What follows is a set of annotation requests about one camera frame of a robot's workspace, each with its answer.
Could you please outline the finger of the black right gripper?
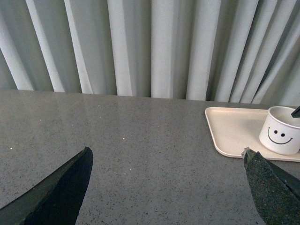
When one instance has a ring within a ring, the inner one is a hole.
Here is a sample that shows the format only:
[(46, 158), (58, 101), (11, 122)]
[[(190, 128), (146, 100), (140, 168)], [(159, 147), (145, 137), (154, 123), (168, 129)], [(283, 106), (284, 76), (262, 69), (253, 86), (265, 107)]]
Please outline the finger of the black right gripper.
[(293, 118), (299, 118), (300, 117), (300, 106), (298, 106), (292, 113), (291, 116)]

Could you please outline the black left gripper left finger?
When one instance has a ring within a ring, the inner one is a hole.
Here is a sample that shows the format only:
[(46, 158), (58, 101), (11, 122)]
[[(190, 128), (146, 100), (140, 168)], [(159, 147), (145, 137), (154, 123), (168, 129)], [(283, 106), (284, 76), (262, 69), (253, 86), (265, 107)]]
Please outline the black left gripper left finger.
[(88, 147), (0, 210), (2, 225), (74, 225), (93, 166)]

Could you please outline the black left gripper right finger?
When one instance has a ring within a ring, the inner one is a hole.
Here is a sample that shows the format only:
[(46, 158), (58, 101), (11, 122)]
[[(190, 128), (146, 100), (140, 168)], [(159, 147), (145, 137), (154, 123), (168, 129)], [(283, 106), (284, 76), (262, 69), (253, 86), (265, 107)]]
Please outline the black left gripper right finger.
[(249, 147), (242, 152), (256, 210), (267, 225), (300, 223), (300, 180)]

